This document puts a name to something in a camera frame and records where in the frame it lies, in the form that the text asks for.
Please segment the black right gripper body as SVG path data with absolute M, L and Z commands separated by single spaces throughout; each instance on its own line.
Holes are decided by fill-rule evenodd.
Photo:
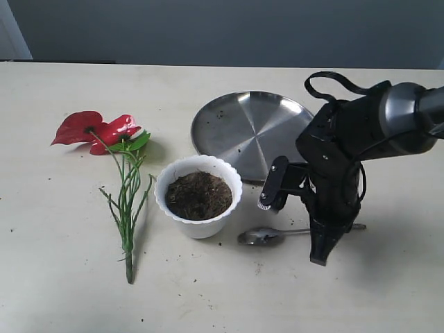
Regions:
M 296 140 L 316 188 L 314 202 L 307 203 L 312 233 L 347 232 L 359 213 L 352 127 L 366 116 L 366 106 L 364 99 L 326 103 Z

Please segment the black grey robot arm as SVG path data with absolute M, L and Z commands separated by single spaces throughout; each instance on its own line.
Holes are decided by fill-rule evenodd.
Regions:
M 350 231 L 366 188 L 362 163 L 429 151 L 443 137 L 443 88 L 385 81 L 353 101 L 330 98 L 296 140 L 315 190 L 310 261 L 321 266 Z

